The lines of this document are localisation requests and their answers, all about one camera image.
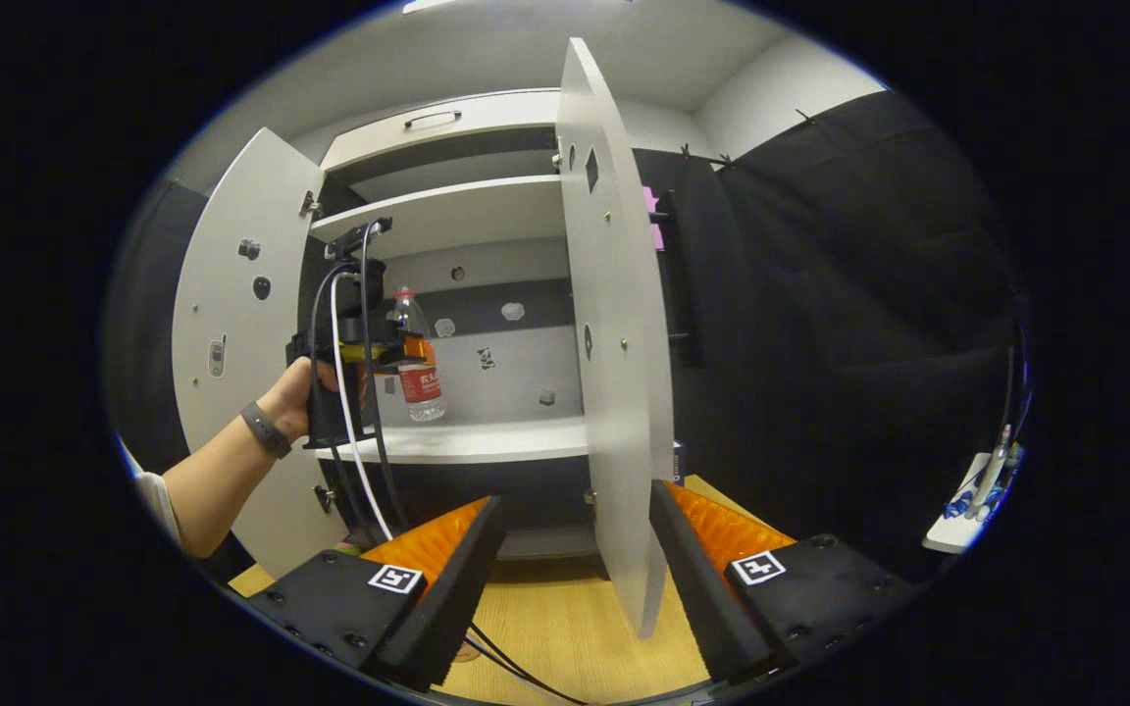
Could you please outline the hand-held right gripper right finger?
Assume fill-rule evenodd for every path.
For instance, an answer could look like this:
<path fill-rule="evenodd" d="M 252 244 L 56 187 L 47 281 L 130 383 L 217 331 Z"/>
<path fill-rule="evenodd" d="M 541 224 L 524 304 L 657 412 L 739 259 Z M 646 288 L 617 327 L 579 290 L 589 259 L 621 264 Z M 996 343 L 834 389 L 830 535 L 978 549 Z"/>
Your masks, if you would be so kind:
<path fill-rule="evenodd" d="M 647 518 L 705 670 L 725 685 L 815 666 L 916 594 L 838 537 L 794 540 L 664 479 Z"/>

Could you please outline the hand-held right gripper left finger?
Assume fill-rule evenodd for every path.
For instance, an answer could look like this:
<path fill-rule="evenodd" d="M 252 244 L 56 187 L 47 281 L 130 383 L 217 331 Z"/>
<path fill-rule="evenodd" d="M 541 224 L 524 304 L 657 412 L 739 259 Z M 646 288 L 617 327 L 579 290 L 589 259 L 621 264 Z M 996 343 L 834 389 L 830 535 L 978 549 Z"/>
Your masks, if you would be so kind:
<path fill-rule="evenodd" d="M 370 679 L 444 683 L 506 535 L 486 496 L 353 557 L 325 550 L 246 599 L 301 646 Z"/>

